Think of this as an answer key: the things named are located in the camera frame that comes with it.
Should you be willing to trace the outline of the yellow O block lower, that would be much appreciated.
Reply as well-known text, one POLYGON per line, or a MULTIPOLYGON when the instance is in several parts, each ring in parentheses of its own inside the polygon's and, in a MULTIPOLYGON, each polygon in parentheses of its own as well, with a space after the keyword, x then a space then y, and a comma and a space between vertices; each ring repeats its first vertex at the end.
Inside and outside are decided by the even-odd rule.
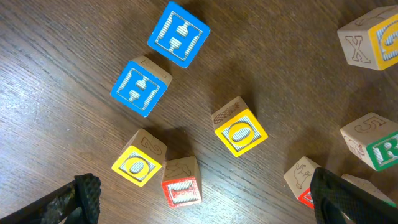
POLYGON ((139 129, 123 148, 111 169, 143 187, 161 168, 167 146, 145 129, 139 129))

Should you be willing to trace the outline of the blue H block upper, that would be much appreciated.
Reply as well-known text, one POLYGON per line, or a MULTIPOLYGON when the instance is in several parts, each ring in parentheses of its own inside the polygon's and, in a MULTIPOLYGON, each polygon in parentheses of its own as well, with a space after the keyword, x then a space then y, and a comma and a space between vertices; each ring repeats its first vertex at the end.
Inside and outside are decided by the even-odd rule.
POLYGON ((179 67, 187 68, 210 32, 205 23, 170 1, 147 44, 179 67))

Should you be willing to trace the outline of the yellow o block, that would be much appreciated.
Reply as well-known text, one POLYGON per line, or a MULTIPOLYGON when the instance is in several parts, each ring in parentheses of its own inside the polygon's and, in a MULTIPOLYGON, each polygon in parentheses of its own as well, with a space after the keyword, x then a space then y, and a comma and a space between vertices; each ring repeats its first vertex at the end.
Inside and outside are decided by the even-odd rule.
POLYGON ((235 157, 268 138, 244 100, 237 96, 211 115, 214 132, 235 157))
POLYGON ((143 187, 161 168, 167 146, 145 129, 139 129, 123 148, 111 169, 143 187))

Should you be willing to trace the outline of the yellow G block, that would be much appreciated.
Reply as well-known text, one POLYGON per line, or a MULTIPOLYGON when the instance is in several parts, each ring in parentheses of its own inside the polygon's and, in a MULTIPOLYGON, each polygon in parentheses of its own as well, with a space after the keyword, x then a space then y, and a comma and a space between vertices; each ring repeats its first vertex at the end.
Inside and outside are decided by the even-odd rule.
POLYGON ((397 63, 397 6, 373 9, 337 30, 350 65, 385 70, 397 63))

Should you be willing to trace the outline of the red A block lower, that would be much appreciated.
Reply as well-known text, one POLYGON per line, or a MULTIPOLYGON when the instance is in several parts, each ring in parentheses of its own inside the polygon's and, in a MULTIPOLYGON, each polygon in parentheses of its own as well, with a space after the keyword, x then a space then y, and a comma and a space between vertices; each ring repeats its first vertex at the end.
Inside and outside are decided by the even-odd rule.
POLYGON ((314 204, 310 184, 317 167, 319 165, 316 162, 303 156, 284 174, 284 179, 296 199, 311 209, 314 209, 314 204))

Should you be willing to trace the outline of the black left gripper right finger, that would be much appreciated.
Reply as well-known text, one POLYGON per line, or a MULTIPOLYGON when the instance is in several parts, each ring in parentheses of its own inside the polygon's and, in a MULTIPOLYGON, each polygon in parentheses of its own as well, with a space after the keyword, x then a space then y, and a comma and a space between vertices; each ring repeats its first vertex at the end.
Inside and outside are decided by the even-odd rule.
POLYGON ((397 208, 367 193, 322 167, 317 167, 310 184, 318 224, 397 224, 397 208))

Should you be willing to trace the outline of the red I block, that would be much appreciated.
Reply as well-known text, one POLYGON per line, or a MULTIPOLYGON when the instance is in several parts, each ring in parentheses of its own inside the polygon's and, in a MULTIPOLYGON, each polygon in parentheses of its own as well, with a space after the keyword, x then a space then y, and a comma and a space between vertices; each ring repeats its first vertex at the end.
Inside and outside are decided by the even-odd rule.
POLYGON ((202 203, 201 174, 196 157, 167 161, 161 186, 171 208, 202 203))

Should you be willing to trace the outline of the yellow O block upper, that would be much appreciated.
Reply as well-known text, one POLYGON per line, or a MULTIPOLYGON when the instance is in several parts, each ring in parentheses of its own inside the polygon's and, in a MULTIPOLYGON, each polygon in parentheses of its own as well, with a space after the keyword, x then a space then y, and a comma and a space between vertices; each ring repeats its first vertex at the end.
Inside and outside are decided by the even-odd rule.
POLYGON ((211 115, 214 132, 235 157, 268 138, 244 100, 237 96, 211 115))

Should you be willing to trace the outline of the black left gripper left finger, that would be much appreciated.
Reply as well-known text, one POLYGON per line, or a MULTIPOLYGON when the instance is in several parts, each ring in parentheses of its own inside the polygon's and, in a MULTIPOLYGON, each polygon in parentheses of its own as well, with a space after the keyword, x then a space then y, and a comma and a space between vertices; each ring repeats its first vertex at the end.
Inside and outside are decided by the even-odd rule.
POLYGON ((1 223, 97 224, 100 186, 100 178, 91 173, 76 175, 70 183, 2 218, 1 223))

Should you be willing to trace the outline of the green R block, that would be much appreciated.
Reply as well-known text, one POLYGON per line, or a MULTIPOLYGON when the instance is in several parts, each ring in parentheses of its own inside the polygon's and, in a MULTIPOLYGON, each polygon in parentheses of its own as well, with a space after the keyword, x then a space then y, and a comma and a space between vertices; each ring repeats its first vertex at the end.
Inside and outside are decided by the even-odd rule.
POLYGON ((388 203, 389 205, 396 207, 396 204, 384 193, 382 193, 375 185, 373 185, 370 181, 361 179, 359 177, 355 177, 349 174, 343 174, 341 176, 342 179, 345 179, 349 183, 359 187, 360 189, 366 191, 367 193, 377 197, 378 199, 388 203))
POLYGON ((397 164, 397 123, 368 113, 340 132, 349 150, 375 171, 397 164))

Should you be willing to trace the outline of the blue H block lower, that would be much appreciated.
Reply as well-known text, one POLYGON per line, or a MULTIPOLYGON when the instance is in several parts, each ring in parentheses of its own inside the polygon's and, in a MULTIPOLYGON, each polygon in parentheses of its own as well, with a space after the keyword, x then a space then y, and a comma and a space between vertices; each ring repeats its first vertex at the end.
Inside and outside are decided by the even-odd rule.
POLYGON ((110 95, 139 115, 147 117, 171 81, 170 73, 141 55, 128 62, 110 95))

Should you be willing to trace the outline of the blue h block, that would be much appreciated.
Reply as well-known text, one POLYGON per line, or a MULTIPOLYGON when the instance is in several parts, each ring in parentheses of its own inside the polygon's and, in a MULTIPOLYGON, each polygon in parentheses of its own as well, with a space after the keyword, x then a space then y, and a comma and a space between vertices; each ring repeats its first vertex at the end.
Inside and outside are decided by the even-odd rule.
POLYGON ((139 115, 147 117, 171 81, 170 73, 141 55, 128 62, 110 95, 139 115))
POLYGON ((179 67, 187 68, 210 32, 205 23, 170 1, 147 44, 179 67))

